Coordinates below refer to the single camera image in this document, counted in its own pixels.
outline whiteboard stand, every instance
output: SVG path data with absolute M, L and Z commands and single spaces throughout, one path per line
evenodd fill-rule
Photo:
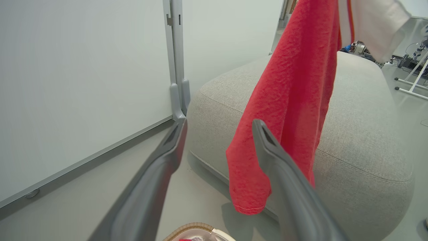
M 422 77 L 422 74 L 423 74 L 423 72 L 425 71 L 425 69 L 426 69 L 426 67 L 428 65 L 428 61 L 425 62 L 424 66 L 422 67 L 421 71 L 418 74 L 418 77 L 416 77 L 415 82 L 412 83 L 412 82 L 408 81 L 409 78 L 410 78 L 410 76 L 412 76 L 413 73 L 416 71 L 416 69 L 419 68 L 419 66 L 421 65 L 422 61 L 426 57 L 428 57 L 428 51 L 425 53 L 424 57 L 422 57 L 422 59 L 419 61 L 419 63 L 415 66 L 415 68 L 410 72 L 410 74 L 405 79 L 395 78 L 395 80 L 397 80 L 397 81 L 400 81 L 400 82 L 403 82 L 403 83 L 406 83 L 406 84 L 411 84 L 412 87 L 410 88 L 410 90 L 405 90 L 405 89 L 402 89 L 402 88 L 400 88 L 398 86 L 395 87 L 396 90 L 404 92 L 404 93 L 407 93 L 407 94 L 410 94 L 410 95 L 413 95 L 413 96 L 416 96 L 416 97 L 419 97 L 419 98 L 422 98 L 422 99 L 425 99 L 425 100 L 428 100 L 428 97 L 413 92 L 413 90 L 415 89 L 415 87 L 419 87 L 419 88 L 423 88 L 423 89 L 428 90 L 427 87 L 418 84 L 419 79 Z

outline cable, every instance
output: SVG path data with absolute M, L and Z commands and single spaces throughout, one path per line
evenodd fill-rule
M 411 43 L 411 44 L 409 44 L 409 46 L 407 46 L 406 51 L 405 51 L 407 55 L 409 55 L 409 56 L 410 56 L 410 54 L 409 54 L 409 53 L 407 53 L 407 49 L 408 49 L 411 45 L 414 45 L 414 44 L 419 44 L 419 45 L 420 45 L 420 43 Z

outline whiteboard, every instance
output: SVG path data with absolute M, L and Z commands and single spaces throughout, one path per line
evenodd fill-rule
M 183 1 L 184 77 L 191 94 L 211 79 L 269 55 L 282 3 Z
M 0 201 L 171 116 L 163 3 L 0 2 Z

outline gray floor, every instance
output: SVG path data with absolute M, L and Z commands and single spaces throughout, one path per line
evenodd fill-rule
M 428 127 L 421 125 L 428 119 L 428 101 L 394 90 L 395 86 L 410 89 L 410 85 L 397 82 L 394 77 L 404 79 L 408 73 L 394 66 L 384 66 L 382 72 L 397 105 L 403 139 L 407 144 L 408 158 L 413 160 L 416 177 L 415 191 L 409 210 L 399 226 L 384 240 L 386 241 L 428 241 L 428 231 L 423 221 L 428 217 Z M 428 91 L 416 90 L 428 96 Z
M 407 73 L 403 70 L 384 67 L 382 71 L 400 113 L 401 131 L 416 175 L 410 208 L 385 240 L 428 241 L 428 231 L 422 225 L 428 217 L 428 127 L 420 124 L 428 119 L 428 101 L 393 89 L 396 85 L 410 88 L 393 80 L 396 76 L 405 77 Z M 165 125 L 159 128 L 149 139 L 1 220 L 0 240 L 86 240 L 166 134 Z M 210 224 L 237 241 L 280 240 L 275 220 L 264 213 L 255 216 L 237 213 L 230 201 L 228 187 L 185 150 L 180 168 L 168 188 L 156 240 L 163 240 L 179 226 L 191 222 Z

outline gray ottoman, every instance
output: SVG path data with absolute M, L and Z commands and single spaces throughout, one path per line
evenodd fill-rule
M 351 240 L 379 241 L 407 211 L 413 166 L 404 157 L 395 105 L 379 67 L 351 54 L 337 55 L 333 96 L 315 156 L 316 191 Z M 269 59 L 211 80 L 190 103 L 189 150 L 225 182 L 226 148 Z M 270 200 L 266 209 L 275 213 Z

